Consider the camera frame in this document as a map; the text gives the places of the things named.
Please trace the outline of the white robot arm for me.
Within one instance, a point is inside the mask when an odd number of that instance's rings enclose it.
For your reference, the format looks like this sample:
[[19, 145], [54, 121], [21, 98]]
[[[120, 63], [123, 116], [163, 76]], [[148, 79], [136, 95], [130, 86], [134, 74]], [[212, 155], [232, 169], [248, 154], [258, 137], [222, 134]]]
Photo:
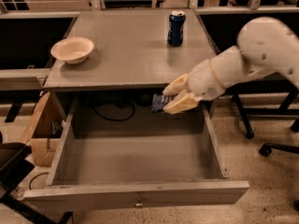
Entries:
[[240, 30], [236, 44], [171, 82], [164, 112], [177, 114], [212, 101], [235, 84], [279, 73], [299, 88], [299, 37], [282, 21], [260, 17]]

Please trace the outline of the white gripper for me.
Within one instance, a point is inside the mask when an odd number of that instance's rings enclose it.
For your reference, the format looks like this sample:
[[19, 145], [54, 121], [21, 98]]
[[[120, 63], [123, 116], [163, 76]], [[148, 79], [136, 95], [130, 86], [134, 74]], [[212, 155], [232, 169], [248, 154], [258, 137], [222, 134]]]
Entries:
[[163, 111], [168, 114], [177, 114], [191, 110], [198, 106], [201, 100], [212, 101], [222, 94], [225, 88], [216, 76], [210, 60], [205, 60], [196, 65], [187, 75], [181, 75], [163, 90], [163, 95], [176, 95]]

